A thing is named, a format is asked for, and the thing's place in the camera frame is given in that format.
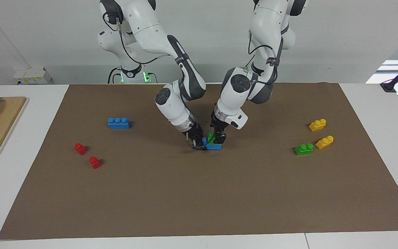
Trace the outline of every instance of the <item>white robotic arm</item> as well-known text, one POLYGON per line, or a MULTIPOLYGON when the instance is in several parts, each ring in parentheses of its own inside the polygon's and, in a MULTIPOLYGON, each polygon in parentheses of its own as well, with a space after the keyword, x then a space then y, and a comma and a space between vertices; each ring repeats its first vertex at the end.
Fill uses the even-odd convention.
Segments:
POLYGON ((246 100, 262 104, 270 99, 282 49, 291 47, 295 41, 288 26, 289 16, 299 15, 307 4, 306 0, 253 1, 256 6, 250 22, 250 41, 258 50, 256 66, 252 64, 254 73, 241 67, 227 72, 221 97, 211 114, 217 144, 225 141, 224 129, 228 125, 241 129, 247 122, 247 115, 240 109, 246 100))
MULTIPOLYGON (((165 85, 156 95, 155 103, 172 125, 192 140, 193 148, 202 149, 202 128, 184 103, 201 98, 205 93, 205 82, 179 41, 163 30, 155 9, 155 0, 101 0, 101 12, 103 17, 108 17, 110 24, 120 24, 118 29, 133 36, 146 52, 167 54, 175 58, 182 71, 182 78, 165 85)), ((122 48, 127 51, 122 32, 119 38, 122 48)), ((127 56, 137 62, 130 54, 127 56)))

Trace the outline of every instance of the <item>green building block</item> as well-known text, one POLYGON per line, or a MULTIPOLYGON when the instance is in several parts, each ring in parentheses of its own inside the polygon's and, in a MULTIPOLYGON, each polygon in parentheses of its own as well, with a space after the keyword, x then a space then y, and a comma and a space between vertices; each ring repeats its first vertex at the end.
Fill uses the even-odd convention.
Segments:
POLYGON ((314 145, 313 144, 299 145, 294 151, 296 151, 297 156, 311 154, 314 151, 314 145))
POLYGON ((214 145, 215 144, 215 139, 216 139, 216 137, 215 137, 215 133, 214 132, 209 132, 208 133, 208 144, 209 145, 214 145))

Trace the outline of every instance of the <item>green indicator light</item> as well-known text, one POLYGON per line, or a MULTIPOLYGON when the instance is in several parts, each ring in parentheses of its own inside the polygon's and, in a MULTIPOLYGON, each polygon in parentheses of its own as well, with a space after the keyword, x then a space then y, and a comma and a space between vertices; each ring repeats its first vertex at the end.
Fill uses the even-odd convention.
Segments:
POLYGON ((144 74, 145 83, 150 82, 150 76, 146 72, 143 72, 143 74, 144 74))

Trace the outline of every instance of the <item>yellow block stud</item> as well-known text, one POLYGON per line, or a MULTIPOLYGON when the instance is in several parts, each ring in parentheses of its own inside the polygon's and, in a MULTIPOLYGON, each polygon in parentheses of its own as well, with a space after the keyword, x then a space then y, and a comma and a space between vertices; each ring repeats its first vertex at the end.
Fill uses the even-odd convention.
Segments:
POLYGON ((329 145, 331 145, 334 142, 334 137, 333 136, 328 136, 325 137, 321 140, 319 140, 319 142, 316 143, 317 148, 319 148, 319 150, 328 147, 329 145))
POLYGON ((325 119, 321 119, 321 120, 316 120, 313 123, 310 124, 310 130, 312 132, 318 131, 318 130, 322 130, 323 128, 325 128, 326 126, 326 120, 325 119))

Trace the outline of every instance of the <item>blue building block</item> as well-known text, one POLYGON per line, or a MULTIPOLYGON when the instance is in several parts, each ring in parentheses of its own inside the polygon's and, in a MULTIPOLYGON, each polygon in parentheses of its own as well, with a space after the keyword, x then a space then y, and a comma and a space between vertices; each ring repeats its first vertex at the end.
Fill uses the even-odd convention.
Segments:
POLYGON ((108 126, 110 129, 130 129, 130 121, 126 118, 109 118, 108 126))
MULTIPOLYGON (((202 137, 202 142, 204 144, 207 143, 207 138, 206 137, 202 137)), ((205 148, 207 148, 207 150, 222 150, 222 144, 208 144, 205 145, 205 148)))

